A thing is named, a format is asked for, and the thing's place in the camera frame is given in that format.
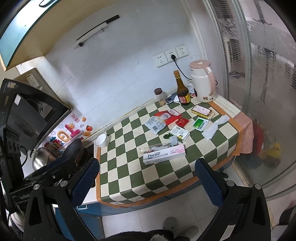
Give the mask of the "yellow flat box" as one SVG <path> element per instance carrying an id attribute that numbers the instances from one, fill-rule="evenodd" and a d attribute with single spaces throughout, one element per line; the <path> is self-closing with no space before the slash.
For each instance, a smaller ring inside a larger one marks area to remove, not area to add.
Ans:
<path id="1" fill-rule="evenodd" d="M 191 112 L 195 115 L 197 115 L 198 117 L 201 117 L 201 118 L 204 118 L 204 119 L 208 119 L 208 120 L 211 120 L 215 115 L 216 113 L 213 112 L 213 111 L 210 111 L 210 113 L 208 115 L 204 115 L 198 111 L 195 111 L 195 110 L 191 110 Z"/>

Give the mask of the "white tissue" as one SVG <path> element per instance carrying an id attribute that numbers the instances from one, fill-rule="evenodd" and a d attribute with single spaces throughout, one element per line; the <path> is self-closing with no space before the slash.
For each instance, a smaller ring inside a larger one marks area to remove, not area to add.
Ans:
<path id="1" fill-rule="evenodd" d="M 213 136 L 217 132 L 218 126 L 226 123 L 229 120 L 230 118 L 227 114 L 221 116 L 209 128 L 207 128 L 205 131 L 202 132 L 202 136 L 206 139 L 206 141 L 209 141 L 211 138 L 213 138 Z"/>

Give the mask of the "white green medicine box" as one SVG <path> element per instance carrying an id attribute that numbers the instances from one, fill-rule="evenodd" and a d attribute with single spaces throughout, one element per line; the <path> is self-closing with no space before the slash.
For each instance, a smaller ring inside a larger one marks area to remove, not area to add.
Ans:
<path id="1" fill-rule="evenodd" d="M 181 128 L 179 126 L 174 126 L 170 130 L 170 134 L 176 136 L 179 140 L 184 141 L 190 133 L 184 128 Z"/>

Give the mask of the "brown sauce bottle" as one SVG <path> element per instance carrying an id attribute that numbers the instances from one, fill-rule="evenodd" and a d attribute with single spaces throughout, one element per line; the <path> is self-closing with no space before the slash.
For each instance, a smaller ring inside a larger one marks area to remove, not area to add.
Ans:
<path id="1" fill-rule="evenodd" d="M 177 96 L 181 105 L 189 105 L 191 102 L 191 97 L 189 89 L 185 87 L 182 82 L 180 73 L 178 70 L 174 71 L 174 76 L 177 82 Z"/>

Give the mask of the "colourful wall stickers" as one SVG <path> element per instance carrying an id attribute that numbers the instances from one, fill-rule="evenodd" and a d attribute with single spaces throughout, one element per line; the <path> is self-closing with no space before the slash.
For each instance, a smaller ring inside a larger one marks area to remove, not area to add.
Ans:
<path id="1" fill-rule="evenodd" d="M 60 157 L 67 145 L 75 139 L 83 141 L 88 138 L 92 135 L 93 129 L 85 116 L 79 116 L 73 111 L 52 130 L 40 147 Z"/>

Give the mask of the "pink brown box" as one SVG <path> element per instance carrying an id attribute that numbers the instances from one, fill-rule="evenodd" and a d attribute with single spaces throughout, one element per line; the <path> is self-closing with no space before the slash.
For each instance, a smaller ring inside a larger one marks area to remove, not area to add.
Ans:
<path id="1" fill-rule="evenodd" d="M 192 113 L 195 114 L 201 114 L 201 115 L 205 115 L 205 116 L 209 116 L 211 114 L 211 110 L 208 108 L 204 108 L 202 106 L 199 105 L 195 105 L 192 109 L 191 109 Z"/>

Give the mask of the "red white sugar bag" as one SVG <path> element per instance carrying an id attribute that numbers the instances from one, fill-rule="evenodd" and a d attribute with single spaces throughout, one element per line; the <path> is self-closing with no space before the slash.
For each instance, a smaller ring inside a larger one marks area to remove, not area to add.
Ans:
<path id="1" fill-rule="evenodd" d="M 159 111 L 158 113 L 154 114 L 154 116 L 157 116 L 158 118 L 163 120 L 164 123 L 168 126 L 177 119 L 179 119 L 182 115 L 174 109 L 170 109 L 165 111 Z"/>

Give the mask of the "green white medicine sachet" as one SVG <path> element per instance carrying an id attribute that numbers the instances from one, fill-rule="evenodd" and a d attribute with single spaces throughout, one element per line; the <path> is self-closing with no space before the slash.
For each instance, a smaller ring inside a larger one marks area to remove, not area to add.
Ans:
<path id="1" fill-rule="evenodd" d="M 196 121 L 194 122 L 193 127 L 194 127 L 196 130 L 202 132 L 202 131 L 204 130 L 204 128 L 206 127 L 208 121 L 209 121 L 208 119 L 198 117 L 198 118 L 196 119 Z"/>

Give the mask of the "white printed sachet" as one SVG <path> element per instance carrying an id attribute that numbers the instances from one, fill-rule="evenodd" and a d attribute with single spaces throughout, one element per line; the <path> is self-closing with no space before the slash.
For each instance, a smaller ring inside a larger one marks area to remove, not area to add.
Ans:
<path id="1" fill-rule="evenodd" d="M 151 116 L 146 122 L 145 126 L 154 134 L 157 135 L 158 132 L 166 127 L 166 123 L 159 116 Z"/>

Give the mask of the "black wok pan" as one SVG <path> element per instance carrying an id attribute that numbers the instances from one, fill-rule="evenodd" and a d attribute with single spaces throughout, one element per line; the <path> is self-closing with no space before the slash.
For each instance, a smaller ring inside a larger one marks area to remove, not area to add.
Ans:
<path id="1" fill-rule="evenodd" d="M 67 145 L 61 158 L 63 160 L 70 159 L 75 163 L 77 168 L 82 168 L 87 161 L 88 150 L 82 144 L 81 139 L 77 138 Z"/>

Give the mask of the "green wrapper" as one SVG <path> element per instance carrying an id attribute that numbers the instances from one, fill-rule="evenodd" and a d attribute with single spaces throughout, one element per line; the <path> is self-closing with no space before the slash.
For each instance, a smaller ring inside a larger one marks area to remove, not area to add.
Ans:
<path id="1" fill-rule="evenodd" d="M 172 137 L 173 135 L 171 133 L 167 133 L 163 136 L 164 139 L 169 139 L 170 137 Z"/>

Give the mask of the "white Doctor toothpaste box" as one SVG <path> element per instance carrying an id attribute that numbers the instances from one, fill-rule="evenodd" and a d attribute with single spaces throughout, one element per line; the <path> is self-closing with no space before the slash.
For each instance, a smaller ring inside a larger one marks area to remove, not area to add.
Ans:
<path id="1" fill-rule="evenodd" d="M 185 146 L 177 145 L 143 154 L 143 163 L 146 165 L 157 164 L 163 161 L 170 161 L 186 155 Z"/>

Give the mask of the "pink cloth under tablecloth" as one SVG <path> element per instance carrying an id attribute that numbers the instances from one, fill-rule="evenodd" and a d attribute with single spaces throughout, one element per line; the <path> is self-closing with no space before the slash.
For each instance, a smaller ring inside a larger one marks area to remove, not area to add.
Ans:
<path id="1" fill-rule="evenodd" d="M 239 136 L 236 144 L 234 156 L 239 156 L 240 154 L 250 154 L 253 150 L 253 123 L 252 120 L 243 112 L 237 114 L 234 121 L 238 123 Z"/>

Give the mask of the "green white checkered tablecloth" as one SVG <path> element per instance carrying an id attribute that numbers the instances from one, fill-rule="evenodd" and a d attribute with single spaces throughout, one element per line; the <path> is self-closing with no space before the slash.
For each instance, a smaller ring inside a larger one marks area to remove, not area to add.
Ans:
<path id="1" fill-rule="evenodd" d="M 111 206 L 131 206 L 154 199 L 195 181 L 195 161 L 210 166 L 238 153 L 240 127 L 230 118 L 212 138 L 203 132 L 225 113 L 195 98 L 189 105 L 153 103 L 117 123 L 99 148 L 97 200 Z"/>

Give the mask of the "clear jar brown lid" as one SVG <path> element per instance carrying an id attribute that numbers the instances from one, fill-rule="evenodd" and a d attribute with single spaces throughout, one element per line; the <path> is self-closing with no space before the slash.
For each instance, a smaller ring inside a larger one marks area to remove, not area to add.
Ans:
<path id="1" fill-rule="evenodd" d="M 156 88 L 154 90 L 154 93 L 156 95 L 156 98 L 158 100 L 159 105 L 164 106 L 166 104 L 166 97 L 165 97 L 165 94 L 162 91 L 162 89 L 161 88 Z"/>

